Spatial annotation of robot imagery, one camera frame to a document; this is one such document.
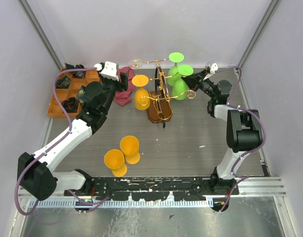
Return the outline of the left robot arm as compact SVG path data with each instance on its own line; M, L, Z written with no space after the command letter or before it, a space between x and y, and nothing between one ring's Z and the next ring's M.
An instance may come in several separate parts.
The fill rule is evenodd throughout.
M100 75L83 87L83 106L69 127L49 144L33 154L24 152L18 159L17 183L37 200L49 198L54 192L76 190L86 196L93 188L93 178L75 169L71 172L55 172L59 163L81 142L91 137L104 124L116 92L128 89L128 73L120 73L118 80Z

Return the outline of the clear wine glass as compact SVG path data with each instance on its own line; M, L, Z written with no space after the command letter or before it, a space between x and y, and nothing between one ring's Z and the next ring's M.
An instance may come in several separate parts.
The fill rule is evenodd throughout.
M141 59L132 59L129 61L128 66L137 74L137 70L142 67L143 61Z

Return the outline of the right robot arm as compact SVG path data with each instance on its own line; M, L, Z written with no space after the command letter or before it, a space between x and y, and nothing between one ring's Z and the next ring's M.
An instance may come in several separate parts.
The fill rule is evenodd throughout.
M208 114L226 122L226 142L228 149L221 163L210 176L210 190L220 195L236 184L235 178L244 159L263 143L265 135L260 124L258 110L244 110L231 106L228 97L232 85L227 80L214 84L209 78L213 69L208 67L199 73L183 76L183 81L194 92L201 90L210 97Z

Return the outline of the gold wire glass rack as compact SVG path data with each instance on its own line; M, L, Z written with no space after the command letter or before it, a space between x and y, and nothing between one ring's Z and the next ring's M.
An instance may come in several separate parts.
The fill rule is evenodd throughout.
M170 106L170 100L175 99L172 97L168 90L168 76L161 67L160 62L167 61L166 59L154 60L154 61L143 61L143 64L155 64L155 76L154 78L149 78L149 83L144 86L144 89L149 92L151 104L147 111L148 119L152 123L162 123L162 127L166 127L166 122L168 122L173 111ZM187 98L193 99L196 97L196 92L192 90L185 91L187 93Z

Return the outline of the orange goblet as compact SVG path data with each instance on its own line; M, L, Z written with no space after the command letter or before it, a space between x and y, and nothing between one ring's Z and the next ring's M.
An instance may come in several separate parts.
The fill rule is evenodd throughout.
M125 157L121 150L112 149L104 156L104 163L115 177L122 177L127 172Z
M144 89L144 86L149 83L149 78L145 75L136 75L133 77L132 83L138 88L134 95L135 108L138 110L148 109L151 100L149 92Z
M125 160L129 164L137 164L140 161L139 140L132 135L125 136L120 141L120 149L125 155Z

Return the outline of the orange goblet front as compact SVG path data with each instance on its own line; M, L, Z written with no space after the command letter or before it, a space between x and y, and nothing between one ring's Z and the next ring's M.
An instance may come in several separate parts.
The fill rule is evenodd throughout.
M115 177L122 177L127 172L125 157L121 150L112 149L104 156L104 163Z

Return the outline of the green goblet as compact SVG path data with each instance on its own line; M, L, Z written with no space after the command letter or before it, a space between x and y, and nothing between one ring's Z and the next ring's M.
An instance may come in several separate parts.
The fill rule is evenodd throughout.
M171 67L168 72L167 82L170 86L174 86L176 80L180 78L180 74L178 73L178 63L184 60L184 55L180 52L173 52L168 58L174 63L174 66Z
M189 90L189 87L182 79L182 76L190 76L193 74L193 68L190 65L180 65L177 69L176 79L173 84L171 96L176 100L184 100L187 97L185 91Z

